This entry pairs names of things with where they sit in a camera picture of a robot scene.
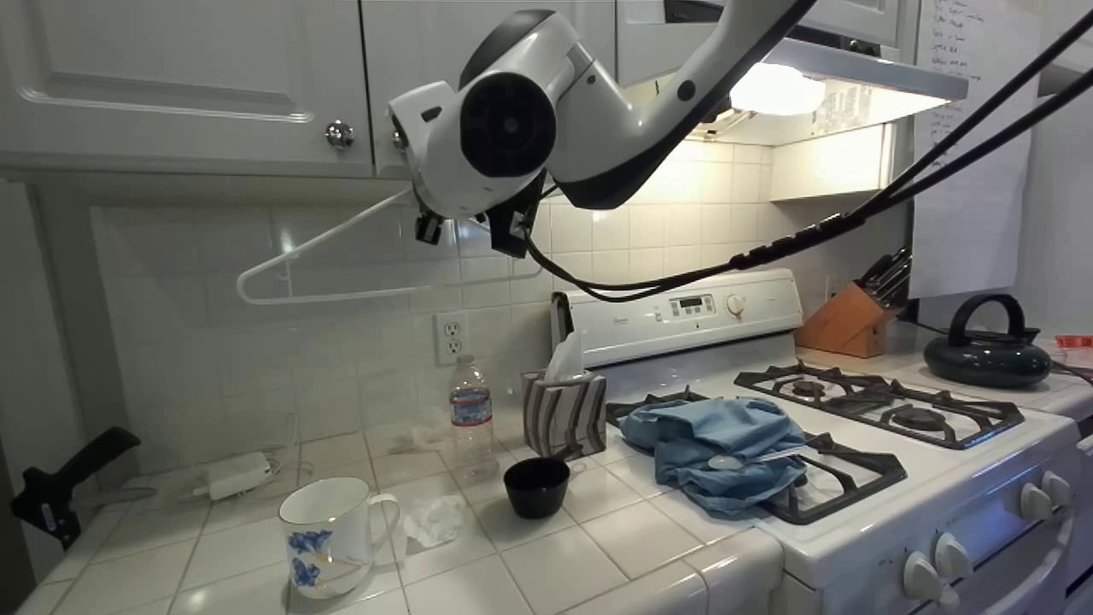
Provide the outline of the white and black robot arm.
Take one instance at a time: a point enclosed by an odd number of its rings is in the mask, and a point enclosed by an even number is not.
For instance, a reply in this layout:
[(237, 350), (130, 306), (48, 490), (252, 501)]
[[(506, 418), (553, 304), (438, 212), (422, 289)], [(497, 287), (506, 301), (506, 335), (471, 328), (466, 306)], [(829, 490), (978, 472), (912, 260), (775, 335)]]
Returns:
[(525, 252), (553, 181), (578, 207), (617, 207), (730, 97), (816, 0), (729, 0), (713, 32), (650, 111), (638, 111), (561, 10), (517, 10), (471, 52), (458, 82), (390, 103), (422, 204), (417, 235), (489, 218), (491, 245)]

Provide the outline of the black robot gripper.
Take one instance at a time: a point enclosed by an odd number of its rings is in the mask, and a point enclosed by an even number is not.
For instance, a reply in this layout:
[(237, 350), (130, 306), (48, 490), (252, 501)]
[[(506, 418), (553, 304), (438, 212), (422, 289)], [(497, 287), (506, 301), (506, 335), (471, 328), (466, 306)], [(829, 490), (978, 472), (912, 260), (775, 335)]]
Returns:
[(502, 255), (525, 255), (547, 173), (489, 178), (477, 170), (432, 170), (412, 181), (417, 238), (441, 243), (443, 223), (471, 223), (489, 234), (489, 245)]

